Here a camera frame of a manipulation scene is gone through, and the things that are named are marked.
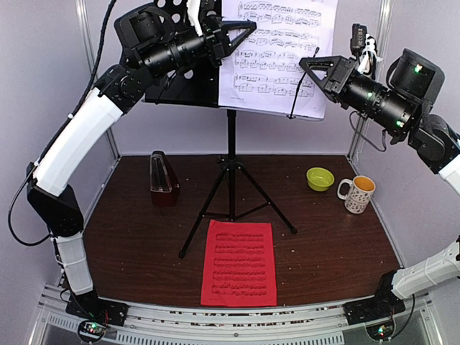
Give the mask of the black music stand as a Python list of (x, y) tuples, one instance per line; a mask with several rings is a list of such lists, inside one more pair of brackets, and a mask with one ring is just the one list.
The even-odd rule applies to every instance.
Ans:
[(208, 207), (223, 180), (229, 181), (229, 209), (218, 218), (236, 218), (236, 172), (246, 172), (236, 156), (236, 116), (246, 121), (243, 151), (254, 155), (306, 155), (313, 151), (307, 143), (306, 126), (289, 120), (285, 111), (275, 110), (273, 96), (265, 96), (269, 108), (225, 109), (218, 98), (220, 69), (203, 48), (192, 29), (179, 34), (171, 43), (161, 45), (161, 55), (181, 54), (185, 66), (171, 63), (159, 86), (151, 87), (141, 103), (141, 114), (130, 125), (139, 133), (125, 140), (127, 154), (148, 154), (163, 150), (173, 155), (220, 155), (220, 173), (198, 212), (188, 237), (179, 252), (184, 257), (201, 221), (212, 214)]

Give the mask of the aluminium front rail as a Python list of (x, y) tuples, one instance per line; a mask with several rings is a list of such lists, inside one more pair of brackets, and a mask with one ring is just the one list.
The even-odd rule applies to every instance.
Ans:
[(372, 331), (395, 323), (390, 344), (444, 344), (428, 294), (389, 318), (351, 325), (344, 302), (259, 309), (186, 308), (129, 303), (123, 326), (98, 344), (378, 344)]

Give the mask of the green bowl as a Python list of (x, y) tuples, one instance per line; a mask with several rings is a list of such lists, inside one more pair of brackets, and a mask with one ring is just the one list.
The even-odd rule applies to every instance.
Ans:
[(322, 167), (312, 167), (306, 174), (308, 186), (317, 192), (327, 191), (335, 182), (334, 175)]

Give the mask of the white patterned mug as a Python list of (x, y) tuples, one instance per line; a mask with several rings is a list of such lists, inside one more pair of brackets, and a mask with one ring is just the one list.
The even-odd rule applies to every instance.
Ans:
[[(342, 193), (343, 185), (348, 185), (347, 193)], [(352, 214), (362, 214), (376, 190), (374, 181), (358, 175), (352, 180), (343, 179), (337, 188), (337, 197), (344, 202), (345, 209)]]

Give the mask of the white sheet music page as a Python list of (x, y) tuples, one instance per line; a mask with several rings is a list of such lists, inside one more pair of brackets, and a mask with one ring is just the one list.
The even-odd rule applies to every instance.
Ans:
[(331, 55), (337, 6), (337, 1), (223, 1), (224, 19), (249, 20), (257, 28), (223, 61), (219, 106), (322, 120), (326, 98), (299, 62)]

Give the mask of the red paper sheet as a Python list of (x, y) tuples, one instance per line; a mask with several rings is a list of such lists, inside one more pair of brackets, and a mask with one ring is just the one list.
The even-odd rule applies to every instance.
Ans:
[(263, 308), (277, 305), (270, 223), (209, 223), (201, 305)]

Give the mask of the right aluminium corner post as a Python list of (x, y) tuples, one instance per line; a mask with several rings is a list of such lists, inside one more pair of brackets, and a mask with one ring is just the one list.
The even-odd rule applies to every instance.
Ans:
[(378, 152), (385, 152), (386, 146), (386, 129), (382, 130), (382, 146), (378, 147), (374, 142), (365, 137), (366, 125), (368, 119), (373, 119), (377, 109), (384, 103), (384, 97), (387, 88), (377, 81), (382, 72), (382, 61), (385, 56), (385, 50), (389, 38), (390, 20), (392, 13), (393, 1), (380, 2), (380, 16), (377, 25), (377, 34), (374, 38), (369, 37), (369, 47), (364, 50), (369, 53), (369, 75), (360, 74), (359, 81), (368, 91), (364, 97), (364, 108), (350, 113), (349, 123), (354, 131), (351, 148), (348, 158), (350, 162), (358, 163), (359, 150), (364, 143), (369, 144)]

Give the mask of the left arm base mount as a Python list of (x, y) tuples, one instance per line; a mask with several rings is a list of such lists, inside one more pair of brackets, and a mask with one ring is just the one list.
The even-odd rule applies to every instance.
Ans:
[(128, 305), (125, 303), (101, 300), (101, 307), (90, 310), (76, 300), (70, 300), (65, 308), (67, 314), (81, 318), (76, 333), (87, 343), (100, 341), (113, 326), (123, 326), (127, 317)]

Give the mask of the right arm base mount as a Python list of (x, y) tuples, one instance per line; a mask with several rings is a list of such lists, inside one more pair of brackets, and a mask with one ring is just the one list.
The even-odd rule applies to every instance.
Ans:
[(368, 298), (344, 304), (344, 312), (350, 326), (363, 323), (367, 335), (380, 343), (390, 341), (397, 334), (395, 315), (405, 311), (401, 300), (391, 302)]

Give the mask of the brown wooden metronome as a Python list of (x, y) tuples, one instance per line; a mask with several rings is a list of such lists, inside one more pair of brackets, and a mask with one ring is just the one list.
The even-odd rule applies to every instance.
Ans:
[(157, 207), (173, 207), (180, 195), (180, 184), (163, 151), (154, 151), (149, 159), (150, 195)]

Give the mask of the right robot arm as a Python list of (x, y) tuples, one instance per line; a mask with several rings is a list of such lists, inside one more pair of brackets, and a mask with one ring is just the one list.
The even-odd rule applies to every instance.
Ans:
[[(358, 70), (354, 58), (304, 57), (300, 67), (326, 98), (342, 108), (353, 108), (378, 123), (392, 137), (406, 141), (436, 175), (459, 190), (459, 134), (431, 109), (445, 75), (436, 64), (405, 49), (390, 66), (381, 84)], [(410, 296), (459, 276), (459, 241), (407, 269), (383, 275), (369, 312), (385, 316)]]

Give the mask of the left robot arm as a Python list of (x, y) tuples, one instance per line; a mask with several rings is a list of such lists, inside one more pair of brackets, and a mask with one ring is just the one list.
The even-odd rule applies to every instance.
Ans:
[(84, 220), (69, 179), (99, 138), (169, 72), (186, 72), (201, 60), (222, 64), (257, 25), (225, 21), (212, 1), (187, 1), (180, 20), (156, 1), (114, 23), (121, 43), (119, 63), (94, 70), (76, 108), (28, 167), (21, 189), (55, 242), (76, 308), (88, 319), (104, 311), (88, 268)]

